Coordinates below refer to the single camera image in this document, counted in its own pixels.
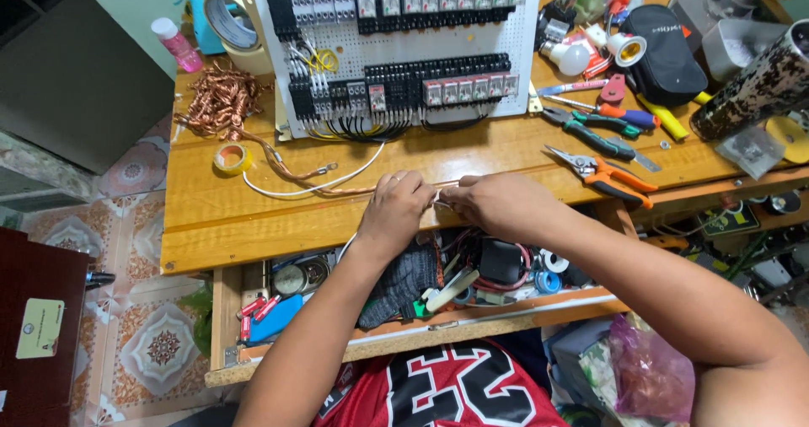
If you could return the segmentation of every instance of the tiled floor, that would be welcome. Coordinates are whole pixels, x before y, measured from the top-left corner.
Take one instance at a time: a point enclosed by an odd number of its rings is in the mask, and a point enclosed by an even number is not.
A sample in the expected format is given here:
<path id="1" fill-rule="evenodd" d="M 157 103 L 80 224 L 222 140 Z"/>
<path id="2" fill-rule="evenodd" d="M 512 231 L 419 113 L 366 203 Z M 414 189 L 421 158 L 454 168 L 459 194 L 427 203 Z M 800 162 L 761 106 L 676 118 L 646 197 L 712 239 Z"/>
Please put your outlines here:
<path id="1" fill-rule="evenodd" d="M 74 368 L 71 425 L 164 427 L 218 403 L 209 367 L 192 340 L 196 314 L 178 306 L 201 282 L 159 274 L 169 120 L 99 179 L 90 205 L 26 214 L 22 230 L 44 242 L 97 255 L 116 275 L 87 293 Z"/>

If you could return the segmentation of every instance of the red fuse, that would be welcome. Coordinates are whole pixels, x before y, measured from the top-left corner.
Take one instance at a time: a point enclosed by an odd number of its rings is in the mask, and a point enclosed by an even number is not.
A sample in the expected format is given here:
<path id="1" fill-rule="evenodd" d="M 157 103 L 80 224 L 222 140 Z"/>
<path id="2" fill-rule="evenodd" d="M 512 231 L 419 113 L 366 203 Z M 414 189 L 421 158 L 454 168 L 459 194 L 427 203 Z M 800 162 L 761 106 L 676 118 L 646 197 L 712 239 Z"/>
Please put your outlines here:
<path id="1" fill-rule="evenodd" d="M 242 333 L 240 335 L 242 340 L 250 339 L 250 317 L 245 316 L 242 318 Z"/>
<path id="2" fill-rule="evenodd" d="M 246 307 L 240 309 L 236 312 L 236 318 L 242 319 L 246 316 L 250 316 L 254 311 L 260 309 L 267 303 L 267 299 L 264 296 L 256 298 L 255 301 L 250 302 Z"/>
<path id="3" fill-rule="evenodd" d="M 280 294 L 276 294 L 275 296 L 272 296 L 269 299 L 269 301 L 267 301 L 267 303 L 264 304 L 264 306 L 261 307 L 261 309 L 256 312 L 256 322 L 259 322 L 262 319 L 264 319 L 269 314 L 269 311 L 272 310 L 275 306 L 278 305 L 278 301 L 280 301 L 280 300 L 281 300 L 281 295 Z"/>

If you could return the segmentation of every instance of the red jersey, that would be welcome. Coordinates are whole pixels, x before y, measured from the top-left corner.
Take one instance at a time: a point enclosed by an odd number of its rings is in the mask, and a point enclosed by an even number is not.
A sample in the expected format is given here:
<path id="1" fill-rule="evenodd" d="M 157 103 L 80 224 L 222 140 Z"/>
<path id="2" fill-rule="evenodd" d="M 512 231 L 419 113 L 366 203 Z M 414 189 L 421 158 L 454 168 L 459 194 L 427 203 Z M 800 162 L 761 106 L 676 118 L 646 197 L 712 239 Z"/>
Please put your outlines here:
<path id="1" fill-rule="evenodd" d="M 569 427 L 511 356 L 487 340 L 340 368 L 313 427 Z"/>

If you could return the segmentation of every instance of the electrical control panel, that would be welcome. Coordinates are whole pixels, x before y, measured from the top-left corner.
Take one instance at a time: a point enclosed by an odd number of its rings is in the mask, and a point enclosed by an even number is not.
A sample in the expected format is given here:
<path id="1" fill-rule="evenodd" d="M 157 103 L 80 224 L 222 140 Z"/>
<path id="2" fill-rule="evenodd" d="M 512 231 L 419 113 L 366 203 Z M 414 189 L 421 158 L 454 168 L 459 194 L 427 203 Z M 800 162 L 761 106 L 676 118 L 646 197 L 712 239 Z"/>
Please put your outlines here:
<path id="1" fill-rule="evenodd" d="M 539 0 L 256 0 L 293 137 L 524 113 Z"/>

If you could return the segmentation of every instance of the black tool bag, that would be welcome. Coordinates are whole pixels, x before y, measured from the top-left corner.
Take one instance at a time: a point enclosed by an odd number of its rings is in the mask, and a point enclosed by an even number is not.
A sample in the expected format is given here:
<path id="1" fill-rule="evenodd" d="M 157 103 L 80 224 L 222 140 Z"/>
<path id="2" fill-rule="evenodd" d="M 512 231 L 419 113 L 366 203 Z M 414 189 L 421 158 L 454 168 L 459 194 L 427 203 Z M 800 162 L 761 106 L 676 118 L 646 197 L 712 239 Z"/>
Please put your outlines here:
<path id="1" fill-rule="evenodd" d="M 646 54 L 628 68 L 646 100 L 666 107 L 685 105 L 708 87 L 672 10 L 662 5 L 635 8 L 619 32 L 646 39 Z"/>

